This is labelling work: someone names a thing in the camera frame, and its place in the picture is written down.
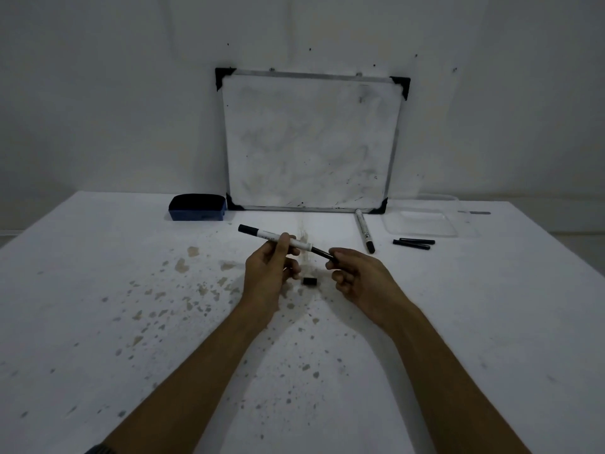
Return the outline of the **person's right hand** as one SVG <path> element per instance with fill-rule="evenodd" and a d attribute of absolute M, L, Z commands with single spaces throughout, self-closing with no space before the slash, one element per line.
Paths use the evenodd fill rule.
<path fill-rule="evenodd" d="M 398 310 L 411 304 L 386 266 L 374 257 L 366 255 L 346 263 L 329 261 L 326 268 L 336 289 L 386 332 L 394 325 Z"/>

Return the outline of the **person's left hand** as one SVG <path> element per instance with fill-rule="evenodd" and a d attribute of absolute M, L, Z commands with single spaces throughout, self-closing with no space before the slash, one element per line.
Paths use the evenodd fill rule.
<path fill-rule="evenodd" d="M 290 247 L 285 260 L 274 260 L 276 244 L 266 241 L 245 263 L 243 293 L 238 307 L 259 329 L 265 328 L 278 310 L 284 283 L 298 279 L 301 273 L 300 264 L 295 259 L 300 250 Z"/>

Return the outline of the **white marker with black cap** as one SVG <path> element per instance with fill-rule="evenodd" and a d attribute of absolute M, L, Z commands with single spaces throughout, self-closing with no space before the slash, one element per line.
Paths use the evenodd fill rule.
<path fill-rule="evenodd" d="M 251 226 L 246 226 L 244 224 L 240 224 L 238 226 L 238 231 L 242 234 L 259 237 L 259 238 L 265 239 L 270 242 L 275 242 L 275 243 L 278 243 L 279 239 L 281 238 L 281 235 L 271 233 L 266 230 L 260 230 L 258 228 L 253 228 Z M 295 238 L 290 238 L 289 246 L 300 249 L 302 251 L 306 251 L 306 252 L 311 252 L 313 250 L 313 244 L 305 243 L 305 242 L 302 242 Z"/>
<path fill-rule="evenodd" d="M 367 222 L 365 220 L 364 214 L 360 209 L 357 209 L 355 212 L 355 217 L 359 225 L 359 229 L 364 240 L 364 245 L 369 254 L 374 254 L 376 249 L 374 247 L 373 238 L 370 234 Z"/>

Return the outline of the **person's left forearm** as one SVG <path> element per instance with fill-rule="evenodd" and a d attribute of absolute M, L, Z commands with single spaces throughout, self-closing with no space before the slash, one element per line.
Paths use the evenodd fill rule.
<path fill-rule="evenodd" d="M 244 296 L 226 319 L 103 441 L 86 454 L 193 454 L 278 299 Z"/>

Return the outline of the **person's right forearm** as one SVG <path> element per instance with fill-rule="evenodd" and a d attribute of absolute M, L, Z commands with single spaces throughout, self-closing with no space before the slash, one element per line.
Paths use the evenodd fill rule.
<path fill-rule="evenodd" d="M 531 454 L 427 317 L 409 300 L 376 308 L 395 344 L 437 454 Z"/>

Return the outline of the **clear plastic tray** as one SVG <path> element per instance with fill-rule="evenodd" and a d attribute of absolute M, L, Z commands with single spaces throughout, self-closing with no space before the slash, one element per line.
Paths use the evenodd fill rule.
<path fill-rule="evenodd" d="M 386 231 L 393 235 L 458 237 L 449 218 L 438 210 L 395 209 L 382 215 Z"/>

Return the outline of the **blue whiteboard eraser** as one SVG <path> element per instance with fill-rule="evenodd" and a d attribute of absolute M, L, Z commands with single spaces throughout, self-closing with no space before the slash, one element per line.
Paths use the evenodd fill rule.
<path fill-rule="evenodd" d="M 223 221 L 226 198 L 215 194 L 181 194 L 168 207 L 173 221 Z"/>

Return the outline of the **white board with black corners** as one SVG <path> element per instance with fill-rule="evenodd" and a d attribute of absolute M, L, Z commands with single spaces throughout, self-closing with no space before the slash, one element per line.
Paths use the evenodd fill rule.
<path fill-rule="evenodd" d="M 382 215 L 410 77 L 215 68 L 231 211 Z"/>

